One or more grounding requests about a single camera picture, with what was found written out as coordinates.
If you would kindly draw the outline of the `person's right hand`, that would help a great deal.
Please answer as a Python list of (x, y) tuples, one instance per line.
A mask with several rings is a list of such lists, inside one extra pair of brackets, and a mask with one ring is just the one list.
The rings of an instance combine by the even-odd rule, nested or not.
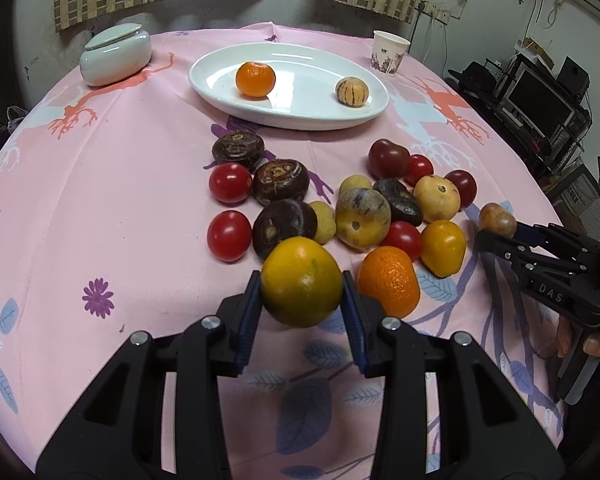
[[(559, 319), (557, 329), (558, 356), (561, 358), (566, 356), (572, 347), (572, 342), (573, 336), (570, 321), (568, 318), (562, 316)], [(600, 358), (600, 333), (592, 334), (586, 338), (586, 341), (583, 343), (583, 351), (589, 356)]]

